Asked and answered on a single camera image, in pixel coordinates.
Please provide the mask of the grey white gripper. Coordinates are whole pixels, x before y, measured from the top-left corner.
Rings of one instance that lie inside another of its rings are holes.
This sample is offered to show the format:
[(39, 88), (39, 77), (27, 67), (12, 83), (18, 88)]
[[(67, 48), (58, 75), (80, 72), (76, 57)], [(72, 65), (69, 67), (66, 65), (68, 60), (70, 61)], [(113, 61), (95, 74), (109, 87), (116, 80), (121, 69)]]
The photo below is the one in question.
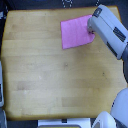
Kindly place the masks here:
[(93, 23), (93, 16), (90, 17), (87, 21), (87, 30), (89, 33), (94, 33), (95, 32), (95, 26)]

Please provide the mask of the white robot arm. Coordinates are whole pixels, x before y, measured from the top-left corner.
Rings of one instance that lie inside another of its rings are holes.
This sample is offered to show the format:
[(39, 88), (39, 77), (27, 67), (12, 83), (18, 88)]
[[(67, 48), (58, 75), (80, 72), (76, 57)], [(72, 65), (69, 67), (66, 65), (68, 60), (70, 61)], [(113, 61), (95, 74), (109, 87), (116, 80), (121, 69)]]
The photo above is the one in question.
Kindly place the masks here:
[[(123, 74), (128, 83), (128, 30), (104, 5), (97, 7), (87, 25), (88, 31), (96, 32), (113, 55), (123, 61)], [(128, 128), (128, 87), (117, 94), (110, 114), (118, 125)]]

